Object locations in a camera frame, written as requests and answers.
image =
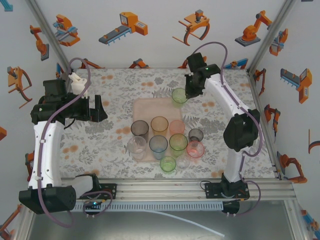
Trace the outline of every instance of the blue cup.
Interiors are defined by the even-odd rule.
[[[155,159],[161,160],[168,148],[168,140],[162,135],[153,136],[149,141],[149,147]]]

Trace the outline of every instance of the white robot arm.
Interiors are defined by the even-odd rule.
[[[210,78],[207,78],[204,84],[205,90],[204,93],[210,93],[214,96],[214,99],[217,100],[220,107],[223,109],[226,114],[227,119],[231,119],[235,114],[241,115],[244,112],[240,109],[240,107],[249,110],[249,107],[246,106],[234,93],[234,91],[230,88],[225,78],[223,77],[224,82],[222,86],[221,76],[219,73],[211,75]],[[239,103],[239,106],[234,102],[234,100],[230,97],[228,91],[233,95],[233,97]],[[230,182],[234,183],[240,180],[239,170],[242,162],[243,151],[249,151],[250,147],[245,147],[240,151],[235,151],[234,149],[228,149],[228,156],[226,167],[224,170],[225,178]]]
[[[206,196],[211,198],[233,198],[241,196],[249,198],[248,185],[241,177],[244,153],[258,137],[260,113],[249,109],[230,88],[224,77],[220,75],[217,65],[207,65],[201,53],[194,53],[187,58],[191,73],[185,75],[185,95],[188,99],[203,93],[210,93],[218,101],[226,113],[229,123],[223,133],[223,139],[228,146],[227,164],[221,177],[221,183],[206,188]]]
[[[100,95],[95,95],[95,108],[89,108],[88,97],[78,97],[77,94],[85,89],[82,83],[87,80],[80,78],[75,73],[69,76],[74,81],[77,80],[78,83],[75,87],[72,86],[73,93],[67,92],[65,82],[62,79],[44,81],[45,96],[31,111],[35,133],[34,162],[28,190],[19,192],[19,200],[36,214],[44,213],[39,198],[40,187],[43,202],[50,213],[72,210],[76,199],[81,195],[89,191],[100,190],[98,177],[93,173],[76,176],[67,186],[62,186],[59,152],[66,118],[92,122],[101,122],[108,118],[102,107]],[[51,116],[65,105],[67,107],[50,121]],[[39,171],[40,150],[41,169]]]

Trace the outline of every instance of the plastic cup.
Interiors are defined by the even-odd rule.
[[[169,140],[171,155],[177,158],[185,153],[188,145],[188,139],[181,133],[173,134]]]
[[[176,160],[171,156],[165,156],[160,161],[160,167],[165,173],[170,173],[176,168]]]
[[[170,135],[173,134],[184,134],[185,133],[185,124],[183,121],[174,120],[169,125]]]
[[[132,137],[127,144],[127,149],[136,161],[141,161],[146,156],[147,142],[142,136]]]
[[[138,120],[132,123],[131,125],[131,132],[135,136],[140,136],[148,142],[149,138],[149,125],[146,121]]]
[[[204,133],[200,129],[194,128],[189,131],[190,142],[192,141],[201,142],[202,139],[204,139]]]
[[[162,135],[153,136],[150,139],[149,147],[157,160],[161,160],[168,148],[168,140]]]
[[[182,155],[176,158],[175,160],[176,167],[181,170],[185,170],[190,165],[190,160],[187,156]]]
[[[162,135],[166,136],[169,127],[168,120],[163,116],[156,116],[151,121],[151,128],[153,135]]]
[[[199,141],[191,141],[186,147],[190,161],[196,162],[205,154],[205,146]]]
[[[184,88],[176,88],[172,91],[172,104],[176,108],[181,108],[188,100],[186,97],[186,91]]]

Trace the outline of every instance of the white cable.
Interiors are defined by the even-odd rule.
[[[198,227],[200,227],[200,228],[202,228],[202,229],[204,229],[204,230],[207,230],[207,231],[209,231],[209,232],[211,232],[211,233],[213,233],[213,234],[217,234],[217,235],[219,235],[220,237],[223,237],[223,238],[225,237],[225,235],[222,234],[222,233],[220,233],[220,232],[217,232],[217,231],[215,231],[215,230],[212,230],[211,228],[208,228],[208,227],[203,226],[203,225],[201,225],[201,224],[199,224],[199,223],[196,223],[196,222],[194,222],[194,221],[190,221],[190,220],[185,219],[185,218],[182,218],[182,217],[178,217],[178,216],[171,215],[171,214],[168,214],[168,213],[164,213],[164,212],[161,212],[161,211],[143,210],[142,212],[151,213],[151,214],[160,214],[160,215],[164,215],[164,216],[171,217],[171,218],[174,218],[174,219],[178,219],[178,220],[180,220],[180,221],[183,221],[183,222],[186,222],[186,223],[189,223],[189,224],[196,225],[196,226],[198,226]]]

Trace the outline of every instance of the floral tablecloth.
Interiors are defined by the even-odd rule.
[[[198,162],[191,162],[185,170],[165,174],[158,162],[137,163],[126,150],[132,137],[134,100],[170,97],[174,88],[184,88],[184,74],[188,72],[188,69],[92,69],[90,104],[94,104],[95,94],[101,95],[108,119],[99,123],[75,121],[64,131],[60,145],[61,177],[96,173],[99,178],[220,178],[227,164],[228,148],[223,132],[229,121],[210,94],[188,100],[181,109],[185,134],[193,128],[205,133],[202,140],[205,154]],[[76,73],[82,78],[88,76],[85,69]],[[245,70],[226,69],[223,75],[238,97],[251,109],[255,108]],[[258,144],[256,140],[252,152]],[[246,157],[244,177],[275,177],[265,143],[258,156]]]

